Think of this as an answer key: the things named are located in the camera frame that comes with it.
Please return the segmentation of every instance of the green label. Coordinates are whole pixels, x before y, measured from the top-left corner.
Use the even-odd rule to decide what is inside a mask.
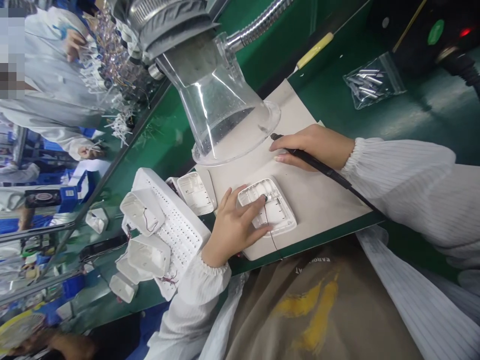
[[[428,45],[435,45],[439,42],[442,33],[444,32],[445,21],[438,20],[430,29],[430,33],[428,34]]]

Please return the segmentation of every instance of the perforated white rack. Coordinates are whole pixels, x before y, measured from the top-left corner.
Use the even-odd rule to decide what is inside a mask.
[[[152,169],[139,168],[131,189],[152,189],[165,213],[165,222],[157,235],[171,249],[170,268],[165,278],[172,279],[172,282],[157,278],[155,282],[161,295],[170,301],[193,257],[209,239],[210,230]],[[127,224],[132,230],[135,229],[135,225],[125,216],[122,222],[125,233],[128,233]]]

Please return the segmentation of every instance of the clear plastic hood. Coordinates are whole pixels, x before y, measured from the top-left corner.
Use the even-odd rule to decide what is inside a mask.
[[[280,109],[246,83],[226,34],[204,32],[156,58],[177,88],[195,145],[193,159],[217,166],[248,154],[277,127]]]

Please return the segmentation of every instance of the soldering iron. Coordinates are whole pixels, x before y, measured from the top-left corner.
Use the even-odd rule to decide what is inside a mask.
[[[283,135],[278,135],[276,133],[272,133],[270,135],[270,138],[275,141],[277,139],[280,139]],[[359,198],[362,202],[364,202],[370,209],[372,209],[374,212],[381,214],[383,217],[385,216],[383,212],[381,212],[375,205],[373,205],[370,201],[368,201],[361,193],[359,193],[357,190],[355,190],[352,186],[352,184],[344,178],[342,175],[340,175],[338,172],[336,172],[334,169],[332,169],[330,166],[324,164],[323,162],[317,160],[315,157],[310,155],[308,152],[305,152],[300,149],[285,149],[288,151],[290,154],[292,154],[294,157],[299,158],[300,160],[303,160],[306,162],[308,165],[310,165],[312,168],[318,170],[321,172],[323,175],[326,177],[332,179],[334,182],[337,184],[340,184],[343,188],[347,189],[350,191],[352,194],[354,194],[357,198]]]

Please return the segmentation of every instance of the yellow handle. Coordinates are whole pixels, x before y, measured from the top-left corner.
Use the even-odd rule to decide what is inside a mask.
[[[302,56],[302,58],[296,63],[297,68],[300,70],[303,68],[305,65],[309,63],[310,60],[312,60],[315,55],[317,55],[324,47],[326,47],[332,39],[334,38],[334,35],[329,32],[327,35],[325,35],[319,42],[315,44],[314,47],[312,47],[305,55]]]

